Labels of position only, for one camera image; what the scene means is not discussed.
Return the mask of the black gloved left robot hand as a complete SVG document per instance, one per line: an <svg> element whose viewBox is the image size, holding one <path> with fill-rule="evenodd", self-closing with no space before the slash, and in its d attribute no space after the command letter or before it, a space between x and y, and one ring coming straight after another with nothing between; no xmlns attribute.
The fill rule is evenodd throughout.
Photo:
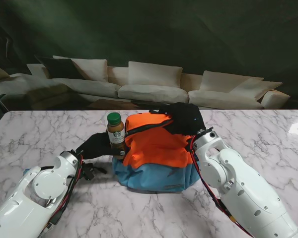
<svg viewBox="0 0 298 238"><path fill-rule="evenodd" d="M95 133L76 149L77 155L84 159L95 159L100 156L122 156L126 155L124 148L111 146L107 132Z"/></svg>

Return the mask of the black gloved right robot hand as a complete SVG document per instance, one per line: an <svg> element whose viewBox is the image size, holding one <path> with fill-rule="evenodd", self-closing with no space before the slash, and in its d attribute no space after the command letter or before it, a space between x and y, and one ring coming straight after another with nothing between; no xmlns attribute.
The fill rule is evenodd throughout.
<svg viewBox="0 0 298 238"><path fill-rule="evenodd" d="M194 104L177 102L162 106L158 112L171 116L172 122L164 127L171 134L193 136L206 130L200 110Z"/></svg>

